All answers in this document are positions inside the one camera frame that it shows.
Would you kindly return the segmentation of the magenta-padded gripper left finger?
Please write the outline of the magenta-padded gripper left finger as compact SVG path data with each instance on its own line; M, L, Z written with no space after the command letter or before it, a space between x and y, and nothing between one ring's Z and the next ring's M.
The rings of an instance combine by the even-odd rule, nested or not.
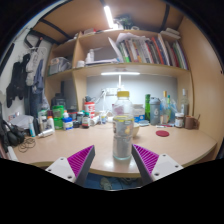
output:
M46 168L46 171L76 185L83 186L94 157L95 147L91 145L68 158L58 158Z

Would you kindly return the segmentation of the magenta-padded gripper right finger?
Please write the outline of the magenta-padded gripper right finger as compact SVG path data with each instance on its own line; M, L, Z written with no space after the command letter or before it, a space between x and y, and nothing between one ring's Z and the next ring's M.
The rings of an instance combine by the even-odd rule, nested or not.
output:
M156 154L133 144L132 156L139 169L142 183L150 184L182 169L182 166L167 154Z

